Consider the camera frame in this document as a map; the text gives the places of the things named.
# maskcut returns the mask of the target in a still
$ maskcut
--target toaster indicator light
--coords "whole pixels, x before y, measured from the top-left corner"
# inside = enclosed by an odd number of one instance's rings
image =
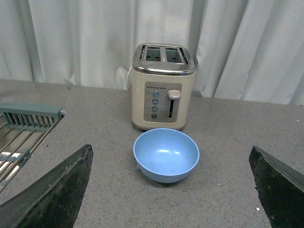
[[[153,96],[153,97],[158,97],[159,94],[160,94],[159,92],[154,91],[154,92],[152,93],[152,96]]]

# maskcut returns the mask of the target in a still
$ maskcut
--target green plastic rack part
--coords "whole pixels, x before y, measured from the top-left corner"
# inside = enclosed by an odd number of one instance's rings
[[[0,113],[13,130],[44,132],[62,119],[60,106],[6,102],[0,104]]]

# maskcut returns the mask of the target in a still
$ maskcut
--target power cord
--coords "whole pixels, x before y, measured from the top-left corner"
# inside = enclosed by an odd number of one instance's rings
[[[129,76],[130,76],[131,70],[132,70],[132,66],[130,67],[130,69],[128,71],[128,74],[127,74],[127,88],[128,88],[128,90],[132,90],[132,84],[131,84],[131,86],[129,84]]]

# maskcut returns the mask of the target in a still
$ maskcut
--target toaster lever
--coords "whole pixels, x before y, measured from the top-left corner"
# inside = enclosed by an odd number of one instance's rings
[[[180,90],[169,90],[168,95],[170,100],[179,100],[181,99],[181,92]]]

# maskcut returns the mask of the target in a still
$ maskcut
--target gray countertop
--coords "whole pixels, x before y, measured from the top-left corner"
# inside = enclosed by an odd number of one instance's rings
[[[0,194],[0,203],[91,144],[91,176],[75,228],[271,227],[249,154],[256,145],[304,173],[303,107],[191,97],[182,132],[197,143],[200,161],[186,179],[163,185],[136,168],[133,143],[142,131],[131,121],[131,99],[125,90],[0,80],[0,103],[66,111]]]

